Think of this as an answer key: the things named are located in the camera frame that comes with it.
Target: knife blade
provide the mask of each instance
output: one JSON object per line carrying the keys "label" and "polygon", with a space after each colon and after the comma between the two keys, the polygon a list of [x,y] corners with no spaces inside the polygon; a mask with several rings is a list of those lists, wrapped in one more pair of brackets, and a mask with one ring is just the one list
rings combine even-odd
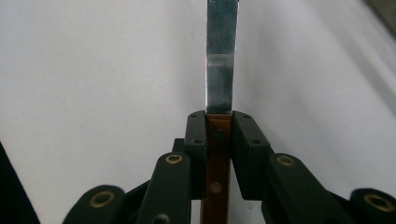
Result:
{"label": "knife blade", "polygon": [[206,113],[231,114],[238,0],[207,0]]}

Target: white surface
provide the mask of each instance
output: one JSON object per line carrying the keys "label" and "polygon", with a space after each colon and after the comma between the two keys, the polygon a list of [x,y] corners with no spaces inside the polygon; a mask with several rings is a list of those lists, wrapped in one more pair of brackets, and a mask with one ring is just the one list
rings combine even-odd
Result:
{"label": "white surface", "polygon": [[[146,181],[184,136],[205,108],[205,7],[0,3],[0,140],[42,223],[95,186]],[[396,196],[395,52],[359,0],[241,1],[233,108],[327,189]],[[232,183],[230,223],[264,223]]]}

